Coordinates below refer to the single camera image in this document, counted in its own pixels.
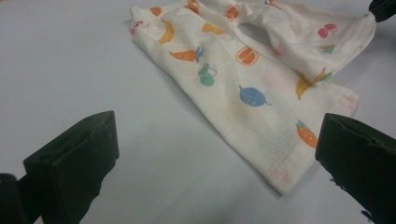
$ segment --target gray tabletop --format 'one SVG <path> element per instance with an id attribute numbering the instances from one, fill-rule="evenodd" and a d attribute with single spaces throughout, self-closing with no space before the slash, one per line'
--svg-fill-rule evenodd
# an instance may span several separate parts
<path id="1" fill-rule="evenodd" d="M 0 172 L 21 178 L 23 159 L 79 120 L 114 110 L 120 159 L 81 223 L 368 223 L 319 163 L 279 196 L 133 43 L 129 8 L 174 2 L 0 1 Z M 352 16 L 370 4 L 300 2 Z M 392 137 L 395 71 L 393 17 L 333 79 L 361 96 L 355 119 Z"/>

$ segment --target baby garment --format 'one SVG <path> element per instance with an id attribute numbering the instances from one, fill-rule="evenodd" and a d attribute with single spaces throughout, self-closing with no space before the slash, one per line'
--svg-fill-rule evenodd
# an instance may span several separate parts
<path id="1" fill-rule="evenodd" d="M 359 96 L 330 82 L 375 33 L 375 17 L 283 0 L 182 0 L 132 7 L 134 42 L 222 137 L 281 194 L 314 162 L 325 113 L 351 116 Z M 272 46 L 244 35 L 252 23 Z"/>

